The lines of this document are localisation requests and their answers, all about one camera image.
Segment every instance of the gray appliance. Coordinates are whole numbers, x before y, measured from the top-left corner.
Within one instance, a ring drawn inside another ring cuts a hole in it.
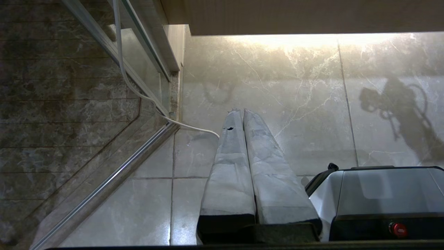
[[[322,220],[321,242],[443,238],[443,191],[439,167],[330,164],[306,186]]]

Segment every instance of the white cable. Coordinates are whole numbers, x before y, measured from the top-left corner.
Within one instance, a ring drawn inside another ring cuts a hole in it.
[[[138,90],[136,90],[136,88],[128,80],[127,73],[126,73],[125,67],[123,65],[122,33],[121,33],[121,30],[120,30],[119,0],[113,0],[113,5],[114,5],[115,33],[116,33],[116,39],[117,39],[117,51],[118,51],[118,60],[119,60],[120,72],[122,73],[123,79],[125,80],[127,86],[131,89],[131,91],[134,92],[136,95],[138,95],[140,98],[153,102],[154,109],[156,109],[156,102],[153,99],[151,99],[151,98],[141,94]],[[186,128],[189,128],[189,129],[194,129],[194,130],[201,131],[201,132],[211,133],[211,134],[215,135],[219,139],[219,135],[216,132],[214,132],[214,131],[206,130],[206,129],[200,129],[200,128],[196,128],[196,127],[193,127],[193,126],[190,126],[190,125],[186,125],[186,124],[183,124],[181,122],[172,120],[172,119],[170,119],[170,118],[168,118],[168,117],[166,117],[166,116],[164,116],[162,114],[161,114],[161,116],[163,118],[167,119],[168,121],[170,121],[172,123],[175,123],[175,124],[178,124],[178,125],[181,125],[183,127],[186,127]]]

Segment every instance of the marble floor tile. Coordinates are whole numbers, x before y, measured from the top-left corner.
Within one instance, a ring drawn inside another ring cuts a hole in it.
[[[120,77],[111,58],[24,60],[24,79]]]
[[[75,172],[102,147],[0,149],[0,173]]]
[[[128,179],[61,245],[168,245],[171,180]]]
[[[104,146],[128,122],[0,124],[5,148]]]
[[[180,129],[174,138],[174,177],[209,177],[217,147],[212,134]]]
[[[0,200],[44,200],[72,173],[0,173]]]
[[[297,175],[316,175],[330,162],[357,165],[335,37],[318,44],[323,37],[312,36],[310,44],[307,36],[281,36],[273,46],[250,36],[187,35],[184,122],[219,133],[228,111],[248,108],[263,117]],[[215,148],[202,147],[212,158]]]
[[[173,177],[174,136],[159,146],[130,178]]]
[[[6,232],[28,216],[43,200],[0,200],[0,241],[8,242]]]
[[[4,40],[0,59],[103,58],[106,52],[93,39]]]
[[[196,226],[204,179],[174,179],[171,245],[196,245]]]
[[[0,123],[127,121],[138,105],[138,99],[4,101]]]
[[[444,33],[340,39],[359,166],[444,164]]]
[[[121,77],[0,80],[0,99],[4,101],[90,100],[126,97],[127,87]]]

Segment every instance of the red button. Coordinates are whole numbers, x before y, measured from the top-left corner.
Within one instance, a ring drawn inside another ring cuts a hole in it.
[[[398,238],[404,238],[407,236],[407,228],[401,223],[393,223],[390,227],[392,234]]]

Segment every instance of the gray fabric sleeve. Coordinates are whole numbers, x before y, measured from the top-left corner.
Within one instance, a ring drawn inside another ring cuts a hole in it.
[[[241,113],[233,109],[223,125],[210,177],[206,182],[200,215],[255,213]]]
[[[319,219],[263,119],[245,109],[244,131],[260,224]]]

